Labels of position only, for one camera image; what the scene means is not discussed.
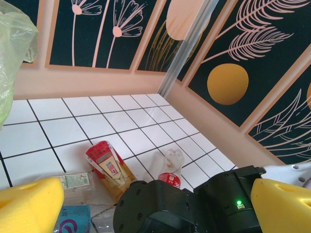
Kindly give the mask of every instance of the flower illustration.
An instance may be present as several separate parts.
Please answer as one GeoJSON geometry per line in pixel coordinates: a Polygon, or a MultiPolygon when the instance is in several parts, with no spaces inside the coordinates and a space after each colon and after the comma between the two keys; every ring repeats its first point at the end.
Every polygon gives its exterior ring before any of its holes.
{"type": "Polygon", "coordinates": [[[72,11],[76,15],[91,15],[96,16],[102,13],[102,6],[93,6],[99,0],[87,2],[87,0],[71,0],[72,11]]]}
{"type": "Polygon", "coordinates": [[[125,6],[125,0],[115,0],[113,6],[113,40],[110,47],[106,68],[109,67],[110,57],[116,38],[138,37],[141,35],[142,27],[137,26],[143,20],[142,9],[144,4],[139,6],[131,0],[125,6]]]}
{"type": "Polygon", "coordinates": [[[76,25],[76,16],[88,15],[97,16],[102,13],[102,6],[95,5],[99,0],[71,0],[73,16],[72,26],[72,66],[75,66],[74,62],[74,31],[76,25]]]}

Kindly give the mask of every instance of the juice carton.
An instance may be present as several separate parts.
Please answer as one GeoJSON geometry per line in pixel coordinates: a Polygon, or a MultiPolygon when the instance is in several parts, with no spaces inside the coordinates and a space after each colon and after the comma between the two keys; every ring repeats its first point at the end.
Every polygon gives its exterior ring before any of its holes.
{"type": "Polygon", "coordinates": [[[112,198],[118,202],[131,182],[136,180],[131,170],[108,141],[92,146],[86,155],[112,198]]]}

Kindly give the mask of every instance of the floor tile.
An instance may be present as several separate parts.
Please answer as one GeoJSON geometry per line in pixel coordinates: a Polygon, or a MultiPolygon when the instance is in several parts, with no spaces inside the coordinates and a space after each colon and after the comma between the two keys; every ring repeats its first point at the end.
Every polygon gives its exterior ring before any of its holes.
{"type": "Polygon", "coordinates": [[[203,134],[198,133],[191,138],[198,144],[206,153],[210,152],[211,150],[215,149],[216,147],[206,138],[203,134]]]}
{"type": "Polygon", "coordinates": [[[156,104],[147,95],[132,95],[132,97],[143,108],[156,107],[156,104]]]}
{"type": "Polygon", "coordinates": [[[159,107],[146,108],[145,110],[157,123],[171,120],[159,107]]]}
{"type": "Polygon", "coordinates": [[[181,185],[180,185],[181,190],[186,188],[187,190],[193,192],[193,188],[190,186],[190,184],[188,184],[188,182],[185,180],[185,178],[183,176],[181,176],[180,181],[181,181],[181,185]]]}
{"type": "Polygon", "coordinates": [[[203,156],[196,161],[196,164],[211,178],[224,170],[218,166],[208,155],[203,156]]]}
{"type": "Polygon", "coordinates": [[[183,177],[191,184],[193,188],[208,181],[208,176],[198,167],[197,164],[192,163],[181,170],[183,177]]]}
{"type": "Polygon", "coordinates": [[[92,170],[86,160],[86,151],[91,147],[89,141],[84,141],[56,147],[55,151],[66,172],[85,172],[92,170]]]}
{"type": "Polygon", "coordinates": [[[186,119],[176,120],[175,123],[183,130],[186,134],[192,135],[198,133],[199,131],[191,125],[186,119]]]}
{"type": "Polygon", "coordinates": [[[100,113],[89,97],[63,98],[74,116],[100,113]]]}
{"type": "Polygon", "coordinates": [[[54,147],[87,139],[74,118],[42,121],[41,124],[54,147]]]}
{"type": "Polygon", "coordinates": [[[122,111],[122,108],[111,96],[94,96],[91,99],[102,113],[122,111]]]}
{"type": "Polygon", "coordinates": [[[16,124],[22,122],[37,121],[26,100],[15,100],[12,109],[4,124],[16,124]]]}
{"type": "Polygon", "coordinates": [[[76,118],[89,138],[115,133],[105,117],[100,115],[80,116],[76,118]]]}
{"type": "Polygon", "coordinates": [[[4,160],[13,186],[64,173],[52,149],[4,160]]]}
{"type": "Polygon", "coordinates": [[[130,151],[130,149],[127,147],[127,145],[122,141],[122,139],[117,134],[91,140],[93,145],[101,141],[108,141],[122,159],[134,156],[133,153],[130,151]]]}
{"type": "Polygon", "coordinates": [[[185,159],[184,165],[187,165],[192,162],[192,159],[190,159],[190,157],[183,151],[183,149],[181,149],[175,142],[167,144],[159,148],[159,150],[163,154],[165,154],[169,149],[173,149],[173,150],[180,149],[181,150],[181,152],[183,153],[184,159],[185,159]]]}
{"type": "Polygon", "coordinates": [[[164,164],[164,156],[158,150],[152,150],[137,156],[137,158],[141,161],[141,163],[145,166],[145,168],[150,172],[154,179],[157,179],[160,175],[164,164]]]}
{"type": "Polygon", "coordinates": [[[136,157],[125,160],[125,164],[132,171],[138,181],[145,181],[147,183],[153,181],[152,177],[136,157]]]}
{"type": "Polygon", "coordinates": [[[106,113],[104,116],[117,132],[138,128],[134,121],[126,114],[126,112],[106,113]]]}
{"type": "Polygon", "coordinates": [[[169,105],[169,103],[159,94],[148,94],[147,95],[157,106],[169,105]]]}
{"type": "Polygon", "coordinates": [[[126,96],[113,96],[124,110],[138,109],[140,105],[129,95],[126,96]]]}
{"type": "Polygon", "coordinates": [[[156,124],[156,122],[151,118],[151,116],[149,116],[149,114],[146,113],[145,110],[143,109],[130,110],[126,112],[139,127],[145,127],[156,124]]]}
{"type": "Polygon", "coordinates": [[[176,141],[176,143],[190,156],[191,159],[195,160],[202,155],[205,154],[205,152],[190,138],[186,137],[184,139],[181,139],[179,141],[176,141]]]}
{"type": "Polygon", "coordinates": [[[0,161],[0,190],[6,189],[9,187],[10,185],[9,185],[8,179],[6,178],[6,174],[4,172],[2,163],[0,161]]]}
{"type": "Polygon", "coordinates": [[[179,112],[177,112],[176,109],[174,109],[172,106],[163,106],[160,107],[165,113],[166,115],[168,115],[172,120],[177,120],[177,119],[181,119],[184,118],[179,112]]]}
{"type": "Polygon", "coordinates": [[[143,130],[143,132],[157,147],[173,142],[167,133],[158,125],[148,126],[142,128],[141,130],[143,130]]]}
{"type": "Polygon", "coordinates": [[[72,117],[62,99],[29,100],[39,120],[72,117]]]}
{"type": "Polygon", "coordinates": [[[120,133],[120,137],[135,155],[155,148],[152,142],[140,129],[120,133]]]}
{"type": "Polygon", "coordinates": [[[234,167],[234,164],[218,149],[208,153],[208,155],[225,171],[234,167]]]}
{"type": "Polygon", "coordinates": [[[3,126],[0,131],[0,150],[4,158],[49,147],[38,122],[3,126]]]}
{"type": "Polygon", "coordinates": [[[174,140],[179,140],[181,138],[187,137],[184,131],[182,131],[175,122],[166,122],[160,124],[160,127],[164,129],[165,132],[174,140]]]}

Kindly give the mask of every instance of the blue packaging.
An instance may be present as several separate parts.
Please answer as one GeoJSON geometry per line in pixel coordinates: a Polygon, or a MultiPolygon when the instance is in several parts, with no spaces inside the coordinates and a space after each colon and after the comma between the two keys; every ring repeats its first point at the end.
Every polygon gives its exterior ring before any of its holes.
{"type": "Polygon", "coordinates": [[[91,225],[89,205],[63,205],[58,222],[59,233],[89,233],[91,225]]]}

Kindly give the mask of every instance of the clear plastic container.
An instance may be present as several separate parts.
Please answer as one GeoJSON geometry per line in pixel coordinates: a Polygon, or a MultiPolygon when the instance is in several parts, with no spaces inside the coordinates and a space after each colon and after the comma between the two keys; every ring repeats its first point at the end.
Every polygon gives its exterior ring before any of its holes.
{"type": "Polygon", "coordinates": [[[114,233],[115,206],[63,205],[53,233],[114,233]]]}
{"type": "Polygon", "coordinates": [[[164,164],[158,180],[169,183],[176,188],[180,188],[181,168],[184,162],[185,158],[181,150],[168,150],[164,155],[164,164]]]}
{"type": "Polygon", "coordinates": [[[87,197],[95,192],[92,172],[43,175],[37,180],[46,177],[58,177],[60,179],[65,194],[64,205],[86,204],[87,197]]]}

